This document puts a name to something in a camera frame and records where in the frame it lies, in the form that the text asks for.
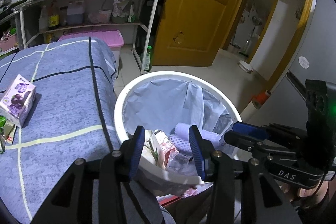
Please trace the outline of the person right hand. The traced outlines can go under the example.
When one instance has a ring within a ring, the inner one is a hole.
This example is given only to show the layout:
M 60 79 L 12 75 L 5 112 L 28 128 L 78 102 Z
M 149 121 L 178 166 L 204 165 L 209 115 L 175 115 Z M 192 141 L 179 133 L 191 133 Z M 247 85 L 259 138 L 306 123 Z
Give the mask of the person right hand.
M 281 183 L 281 190 L 286 198 L 290 202 L 293 202 L 294 199 L 298 198 L 301 201 L 301 206 L 303 208 L 309 208 L 319 204 L 328 193 L 328 188 L 328 181 L 321 182 L 313 189 L 299 188 L 298 190 L 294 190 L 289 184 L 284 182 Z

